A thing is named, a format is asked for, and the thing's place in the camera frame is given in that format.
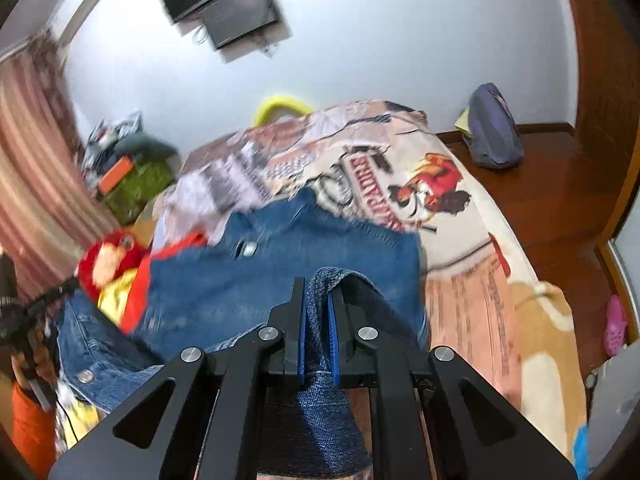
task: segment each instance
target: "wooden floor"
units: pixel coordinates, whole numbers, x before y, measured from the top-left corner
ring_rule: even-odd
[[[494,197],[538,278],[559,286],[574,313],[582,374],[606,359],[602,337],[609,277],[594,252],[618,195],[618,181],[589,160],[566,132],[522,136],[522,164],[501,173],[478,168],[462,142],[447,144]]]

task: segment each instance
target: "striped curtain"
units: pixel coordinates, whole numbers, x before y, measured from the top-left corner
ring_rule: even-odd
[[[89,195],[82,145],[47,34],[0,64],[0,246],[32,298],[71,276],[115,218]]]

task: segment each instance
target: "yellow arched object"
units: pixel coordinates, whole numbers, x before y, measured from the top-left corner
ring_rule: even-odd
[[[315,111],[311,106],[294,99],[293,97],[276,96],[267,99],[260,105],[254,118],[254,126],[264,126],[271,122],[273,113],[279,108],[286,108],[299,115],[307,115]]]

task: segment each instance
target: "blue denim fabric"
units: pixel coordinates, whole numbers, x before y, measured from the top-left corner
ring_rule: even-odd
[[[243,255],[251,242],[255,252]],[[308,388],[269,391],[260,471],[309,478],[355,473],[369,459],[346,394],[333,387],[321,331],[326,295],[353,271],[366,275],[372,286],[356,280],[349,290],[355,298],[376,295],[371,323],[425,348],[418,247],[416,235],[332,216],[309,189],[233,213],[215,247],[152,263],[147,309],[131,338],[83,293],[70,298],[58,323],[63,374],[79,396],[109,412],[185,347],[215,351],[265,323],[272,306],[290,299],[293,279],[305,276]],[[92,372],[87,383],[78,378],[84,370]]]

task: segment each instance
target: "backpack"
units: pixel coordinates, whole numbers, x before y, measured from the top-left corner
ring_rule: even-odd
[[[517,166],[524,149],[516,123],[493,83],[476,90],[469,101],[470,136],[462,136],[475,164],[490,170]]]

